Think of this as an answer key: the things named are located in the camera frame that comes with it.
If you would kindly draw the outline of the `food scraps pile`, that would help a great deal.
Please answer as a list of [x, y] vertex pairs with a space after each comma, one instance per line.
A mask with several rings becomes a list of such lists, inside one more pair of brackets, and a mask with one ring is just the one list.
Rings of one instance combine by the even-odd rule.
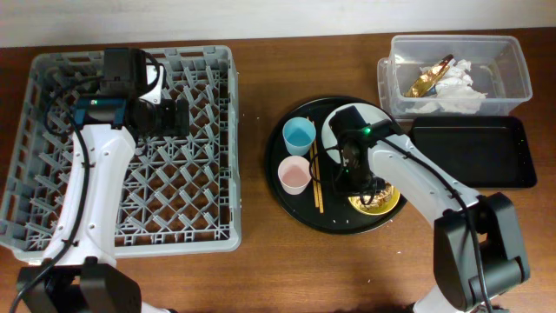
[[353, 206], [365, 210], [384, 210], [393, 200], [398, 199], [395, 187], [387, 183], [384, 188], [378, 190], [373, 196], [354, 196], [351, 197]]

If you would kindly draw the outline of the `yellow plastic bowl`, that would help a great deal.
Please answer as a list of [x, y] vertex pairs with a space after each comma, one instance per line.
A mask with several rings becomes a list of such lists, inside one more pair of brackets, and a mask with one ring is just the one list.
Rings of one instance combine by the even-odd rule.
[[348, 201], [355, 210], [364, 215], [379, 216], [393, 210], [400, 199], [400, 192], [390, 183], [385, 183], [384, 188], [375, 192], [373, 199], [369, 195], [363, 198], [350, 196]]

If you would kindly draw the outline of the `pink plastic cup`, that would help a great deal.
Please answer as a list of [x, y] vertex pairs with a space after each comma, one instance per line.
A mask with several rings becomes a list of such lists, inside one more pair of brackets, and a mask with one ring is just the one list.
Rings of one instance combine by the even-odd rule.
[[311, 182], [309, 161], [303, 156], [288, 156], [279, 164], [277, 174], [282, 188], [292, 196], [300, 195]]

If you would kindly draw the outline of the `light blue plastic cup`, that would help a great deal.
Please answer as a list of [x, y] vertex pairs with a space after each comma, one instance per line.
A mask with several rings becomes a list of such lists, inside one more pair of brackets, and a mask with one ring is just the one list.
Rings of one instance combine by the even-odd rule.
[[283, 126], [282, 136], [290, 155], [304, 156], [316, 138], [316, 128], [307, 118], [294, 117]]

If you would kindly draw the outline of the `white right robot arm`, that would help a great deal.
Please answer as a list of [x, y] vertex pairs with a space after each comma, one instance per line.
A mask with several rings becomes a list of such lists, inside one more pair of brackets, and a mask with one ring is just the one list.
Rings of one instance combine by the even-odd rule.
[[495, 312], [492, 300], [530, 277], [519, 220], [502, 193], [482, 196], [423, 155], [399, 124], [370, 104], [332, 111], [321, 141], [338, 165], [338, 195], [373, 199], [394, 186], [434, 229], [435, 287], [415, 312]]

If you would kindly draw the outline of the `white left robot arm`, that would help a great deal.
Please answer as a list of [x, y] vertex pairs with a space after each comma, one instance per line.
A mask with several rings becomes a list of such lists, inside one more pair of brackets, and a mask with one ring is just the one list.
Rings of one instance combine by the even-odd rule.
[[95, 82], [67, 111], [73, 159], [61, 216], [38, 266], [21, 268], [17, 295], [38, 312], [155, 312], [138, 283], [116, 269], [114, 233], [122, 184], [140, 137], [185, 137], [189, 104], [162, 98], [164, 68], [148, 52], [111, 48], [103, 72], [58, 90]]

